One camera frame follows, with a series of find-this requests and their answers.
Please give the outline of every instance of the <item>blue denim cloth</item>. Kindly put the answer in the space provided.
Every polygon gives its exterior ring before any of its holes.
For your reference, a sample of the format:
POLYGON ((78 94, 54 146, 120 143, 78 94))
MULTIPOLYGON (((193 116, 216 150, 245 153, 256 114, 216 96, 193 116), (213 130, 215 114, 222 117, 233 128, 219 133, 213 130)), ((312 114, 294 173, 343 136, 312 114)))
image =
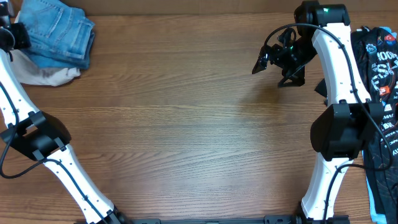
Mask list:
POLYGON ((24 0, 19 22, 24 23, 32 44, 24 53, 39 68, 89 67, 94 23, 82 9, 59 0, 24 0))

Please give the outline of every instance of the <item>stack of folded clothes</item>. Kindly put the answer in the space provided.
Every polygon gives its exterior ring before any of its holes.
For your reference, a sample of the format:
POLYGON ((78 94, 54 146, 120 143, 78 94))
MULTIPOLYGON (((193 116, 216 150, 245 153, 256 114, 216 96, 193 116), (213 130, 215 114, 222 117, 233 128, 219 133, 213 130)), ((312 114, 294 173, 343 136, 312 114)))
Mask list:
POLYGON ((94 23, 82 9, 59 0, 24 0, 17 20, 25 25, 31 42, 30 48, 15 54, 12 63, 14 68, 27 68, 25 74, 14 69, 20 82, 61 85, 90 66, 94 23))

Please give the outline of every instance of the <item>cable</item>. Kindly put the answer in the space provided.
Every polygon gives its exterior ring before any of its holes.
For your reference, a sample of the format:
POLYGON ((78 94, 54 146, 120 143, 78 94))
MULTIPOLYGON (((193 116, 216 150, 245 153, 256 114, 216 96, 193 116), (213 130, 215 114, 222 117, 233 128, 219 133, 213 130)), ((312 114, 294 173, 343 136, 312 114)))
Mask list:
MULTIPOLYGON (((392 160, 393 160, 393 155, 392 155, 392 151, 391 151, 390 145, 389 145, 389 143, 388 143, 386 137, 383 135, 383 133, 382 133, 382 131, 380 130, 379 126, 378 126, 378 125, 376 124, 376 122, 372 119, 371 115, 369 114, 369 112, 367 111, 367 109, 366 109, 365 106, 363 105, 361 99, 359 98, 358 90, 357 90, 356 87, 355 87, 354 72, 353 72, 353 68, 352 68, 352 65, 351 65, 351 60, 349 59, 349 56, 348 56, 348 52, 347 52, 347 50, 345 49, 344 44, 342 44, 342 43, 340 42, 340 40, 339 40, 335 35, 333 35, 330 31, 328 31, 328 30, 326 30, 326 29, 324 29, 324 28, 322 28, 322 27, 313 25, 313 24, 304 24, 304 23, 287 24, 287 25, 284 25, 284 26, 282 26, 282 27, 280 27, 280 28, 278 28, 278 29, 272 31, 272 32, 268 35, 266 41, 264 42, 264 45, 267 45, 269 39, 270 39, 275 33, 277 33, 278 31, 280 31, 280 30, 282 30, 282 29, 289 28, 289 27, 298 27, 298 26, 305 26, 305 27, 311 27, 311 28, 314 28, 314 29, 318 29, 318 30, 320 30, 320 31, 322 31, 322 32, 324 32, 324 33, 326 33, 326 34, 328 34, 328 35, 329 35, 333 40, 335 40, 335 41, 337 42, 337 44, 340 46, 340 48, 342 49, 342 51, 343 51, 343 53, 344 53, 344 56, 345 56, 345 58, 346 58, 346 61, 347 61, 348 70, 349 70, 349 78, 351 79, 352 93, 354 94, 354 97, 355 97, 356 101, 358 102, 358 104, 360 105, 360 107, 362 108, 362 110, 364 111, 365 115, 368 117, 368 120, 370 120, 370 122, 372 123, 372 125, 376 128, 376 131, 380 134, 380 136, 382 137, 383 141, 386 143, 387 149, 388 149, 388 151, 389 151, 389 158, 390 158, 389 163, 388 163, 387 166, 384 166, 384 163, 383 163, 383 167, 382 167, 382 168, 378 168, 378 169, 376 169, 376 168, 374 168, 374 167, 366 167, 366 166, 359 165, 359 164, 345 164, 345 165, 339 166, 339 168, 336 169, 336 172, 333 174, 333 177, 332 177, 332 179, 331 179, 331 181, 330 181, 329 188, 328 188, 328 192, 327 192, 327 195, 326 195, 326 200, 325 200, 325 209, 324 209, 324 212, 323 212, 323 223, 326 223, 326 216, 327 216, 327 212, 328 212, 327 209, 328 209, 328 206, 329 206, 329 198, 330 198, 331 188, 332 188, 332 186, 333 186, 333 184, 334 184, 334 182, 335 182, 335 180, 336 180, 337 175, 340 173, 340 171, 341 171, 342 169, 344 169, 345 167, 357 167, 357 168, 366 169, 366 170, 373 170, 373 171, 375 171, 375 172, 386 171, 386 170, 390 169, 390 167, 392 166, 392 163, 393 163, 393 161, 392 161, 392 160)), ((389 191, 389 194, 390 194, 390 196, 391 196, 392 201, 393 201, 393 202, 395 203, 395 205, 397 206, 397 202, 394 200, 390 188, 389 188, 388 186, 387 186, 387 188, 388 188, 388 191, 389 191)))
POLYGON ((11 146, 11 142, 12 142, 12 140, 14 139, 14 136, 15 136, 16 133, 17 133, 17 128, 18 128, 18 125, 19 125, 19 116, 18 116, 18 110, 16 109, 14 103, 13 103, 12 100, 11 100, 11 97, 9 96, 7 90, 5 89, 4 85, 3 85, 1 82, 0 82, 0 87, 1 87, 2 91, 4 92, 4 94, 5 94, 5 96, 6 96, 7 100, 8 100, 8 102, 9 102, 9 104, 11 105, 11 108, 12 108, 12 111, 14 112, 15 120, 16 120, 15 125, 12 126, 12 124, 10 124, 10 126, 9 126, 9 128, 13 128, 13 130, 12 130, 12 134, 11 134, 10 140, 7 142, 6 147, 4 148, 4 150, 3 150, 3 152, 2 152, 2 155, 1 155, 1 158, 0 158, 0 175, 1 175, 3 178, 5 178, 5 179, 15 179, 15 178, 18 178, 18 177, 20 177, 20 176, 22 176, 22 175, 28 173, 29 171, 31 171, 32 169, 34 169, 34 168, 37 167, 38 165, 43 164, 44 162, 54 162, 54 163, 56 163, 58 166, 60 166, 60 167, 67 173, 67 175, 69 176, 70 180, 71 180, 71 181, 73 182, 73 184, 75 185, 77 191, 79 191, 80 195, 81 195, 81 196, 83 197, 83 199, 88 203, 88 205, 94 210, 94 212, 102 219, 102 221, 103 221, 105 224, 109 224, 109 223, 104 219, 104 217, 100 214, 100 212, 95 208, 95 206, 90 202, 90 200, 88 200, 87 195, 85 195, 85 194, 83 193, 83 191, 81 190, 81 188, 79 187, 79 185, 76 183, 76 180, 73 178, 73 176, 71 175, 71 173, 69 172, 69 170, 68 170, 60 161, 56 161, 55 159, 42 159, 42 160, 36 162, 35 164, 33 164, 32 166, 30 166, 28 169, 22 171, 22 172, 19 173, 19 174, 12 175, 12 176, 8 176, 8 175, 4 174, 4 172, 2 171, 2 165, 4 164, 4 160, 5 160, 5 158, 6 158, 6 154, 7 154, 8 150, 9 150, 9 148, 10 148, 10 146, 11 146))

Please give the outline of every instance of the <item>wooden surface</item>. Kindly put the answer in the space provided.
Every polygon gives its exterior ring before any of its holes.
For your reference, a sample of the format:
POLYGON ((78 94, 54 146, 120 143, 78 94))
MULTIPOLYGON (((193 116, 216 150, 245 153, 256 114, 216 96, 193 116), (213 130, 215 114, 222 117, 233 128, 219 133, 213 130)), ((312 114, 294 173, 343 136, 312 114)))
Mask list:
MULTIPOLYGON (((16 9, 23 0, 11 0, 16 9)), ((90 16, 159 15, 159 14, 221 14, 289 12, 302 0, 62 0, 79 7, 90 16)), ((345 4, 354 11, 398 11, 396 0, 320 0, 321 4, 345 4)))
MULTIPOLYGON (((394 18, 351 13, 353 29, 398 30, 394 18)), ((69 85, 25 89, 64 122, 82 166, 115 205, 131 218, 168 220, 293 212, 315 162, 310 126, 325 110, 313 91, 320 61, 309 63, 300 88, 278 89, 275 66, 251 75, 264 39, 293 22, 291 14, 90 19, 90 69, 69 85)), ((11 150, 4 170, 15 174, 29 164, 11 150)), ((0 202, 0 223, 83 218, 42 166, 0 179, 0 202)), ((335 212, 370 223, 363 170, 348 171, 335 212)))

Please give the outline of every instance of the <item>black cable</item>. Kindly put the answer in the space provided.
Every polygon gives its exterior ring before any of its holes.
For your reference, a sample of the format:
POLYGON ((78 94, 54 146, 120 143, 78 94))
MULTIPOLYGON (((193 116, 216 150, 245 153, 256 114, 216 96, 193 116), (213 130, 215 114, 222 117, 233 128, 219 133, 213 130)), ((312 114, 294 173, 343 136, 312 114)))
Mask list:
POLYGON ((12 142, 12 140, 14 139, 14 136, 15 136, 16 133, 17 133, 17 127, 18 127, 18 124, 19 124, 19 116, 18 116, 18 110, 16 109, 14 103, 13 103, 12 100, 11 100, 11 97, 9 96, 7 90, 5 89, 4 85, 3 85, 1 82, 0 82, 0 87, 1 87, 2 91, 4 92, 4 94, 5 94, 5 96, 6 96, 7 100, 8 100, 8 102, 9 102, 9 104, 11 105, 11 108, 12 108, 12 111, 14 112, 15 120, 16 120, 15 125, 10 124, 10 126, 9 126, 9 128, 12 128, 13 130, 12 130, 12 134, 11 134, 10 140, 7 142, 6 147, 4 148, 4 150, 3 150, 3 152, 2 152, 2 155, 1 155, 1 158, 0 158, 0 175, 1 175, 3 178, 5 178, 5 179, 15 179, 15 178, 18 178, 18 177, 20 177, 20 176, 22 176, 22 175, 28 173, 29 171, 31 171, 32 169, 34 169, 34 168, 37 167, 38 165, 43 164, 44 162, 54 162, 54 163, 56 163, 58 166, 60 166, 60 167, 67 173, 67 175, 69 176, 70 180, 71 180, 71 181, 73 182, 73 184, 75 185, 77 191, 79 191, 79 193, 80 193, 80 195, 83 197, 83 199, 84 199, 84 200, 88 203, 88 205, 95 211, 95 213, 97 213, 97 215, 102 219, 102 221, 103 221, 105 224, 109 224, 109 223, 104 219, 104 217, 100 214, 100 212, 95 208, 95 206, 90 202, 90 200, 88 200, 87 195, 85 195, 85 194, 83 193, 83 191, 81 190, 81 188, 79 187, 79 185, 76 183, 76 180, 75 180, 75 179, 73 178, 73 176, 70 174, 69 170, 68 170, 60 161, 56 161, 55 159, 42 159, 42 160, 36 162, 35 164, 33 164, 32 166, 30 166, 28 169, 22 171, 22 172, 19 173, 19 174, 12 175, 12 176, 8 176, 8 175, 4 174, 4 172, 2 171, 2 165, 4 164, 4 160, 5 160, 5 158, 6 158, 6 154, 7 154, 8 150, 9 150, 9 148, 10 148, 10 146, 11 146, 11 142, 12 142))
MULTIPOLYGON (((374 168, 374 167, 366 167, 366 166, 359 165, 359 164, 345 164, 345 165, 339 166, 339 168, 336 169, 336 172, 335 172, 335 174, 333 175, 333 177, 332 177, 332 179, 331 179, 331 181, 330 181, 329 188, 328 188, 328 192, 327 192, 327 195, 326 195, 326 200, 325 200, 325 209, 324 209, 324 212, 323 212, 323 222, 326 223, 326 216, 327 216, 327 212, 328 212, 327 209, 328 209, 328 206, 329 206, 329 198, 330 198, 331 188, 333 187, 333 184, 334 184, 334 182, 335 182, 335 180, 336 180, 336 177, 337 177, 337 175, 340 173, 340 171, 341 171, 342 169, 344 169, 345 167, 358 167, 358 168, 361 168, 361 169, 373 170, 373 171, 375 171, 375 172, 386 171, 386 170, 390 169, 390 167, 392 166, 392 163, 393 163, 393 161, 392 161, 392 160, 393 160, 393 155, 392 155, 392 151, 391 151, 390 145, 389 145, 389 143, 388 143, 386 137, 383 135, 382 131, 380 130, 380 128, 379 128, 379 126, 376 124, 376 122, 374 122, 374 120, 372 119, 371 115, 369 114, 369 112, 367 111, 367 109, 365 108, 365 106, 363 105, 361 99, 360 99, 359 96, 358 96, 358 90, 357 90, 356 87, 355 87, 354 72, 353 72, 353 68, 352 68, 352 65, 351 65, 351 60, 349 59, 349 56, 348 56, 348 52, 347 52, 347 50, 345 49, 344 44, 342 44, 342 43, 340 42, 340 40, 339 40, 335 35, 333 35, 333 34, 332 34, 331 32, 329 32, 328 30, 326 30, 326 29, 324 29, 324 28, 322 28, 322 27, 313 25, 313 24, 304 24, 304 23, 287 24, 287 25, 284 25, 284 26, 282 26, 282 27, 280 27, 280 28, 278 28, 278 29, 272 31, 272 32, 268 35, 268 37, 267 37, 267 39, 266 39, 264 45, 267 45, 269 39, 270 39, 276 32, 278 32, 278 31, 280 31, 280 30, 282 30, 282 29, 289 28, 289 27, 298 27, 298 26, 305 26, 305 27, 311 27, 311 28, 314 28, 314 29, 318 29, 318 30, 320 30, 320 31, 322 31, 322 32, 324 32, 324 33, 326 33, 326 34, 328 34, 333 40, 335 40, 335 41, 337 42, 337 44, 339 45, 339 47, 340 47, 341 50, 343 51, 344 56, 345 56, 346 61, 347 61, 348 70, 349 70, 349 78, 351 79, 352 93, 354 94, 354 97, 355 97, 356 101, 358 102, 358 104, 360 105, 360 107, 362 108, 362 110, 364 111, 365 115, 368 117, 368 120, 370 120, 370 122, 371 122, 371 123, 373 124, 373 126, 376 128, 376 131, 380 134, 380 136, 382 137, 383 141, 386 143, 387 149, 388 149, 388 151, 389 151, 389 158, 390 158, 389 163, 388 163, 387 166, 384 166, 384 164, 383 164, 383 167, 382 167, 382 168, 378 168, 378 169, 376 169, 376 168, 374 168)), ((395 205, 397 206, 397 202, 395 201, 394 197, 392 196, 392 193, 391 193, 390 188, 389 188, 388 186, 387 186, 387 188, 388 188, 388 191, 389 191, 389 194, 390 194, 390 196, 391 196, 392 201, 393 201, 393 202, 395 203, 395 205)))

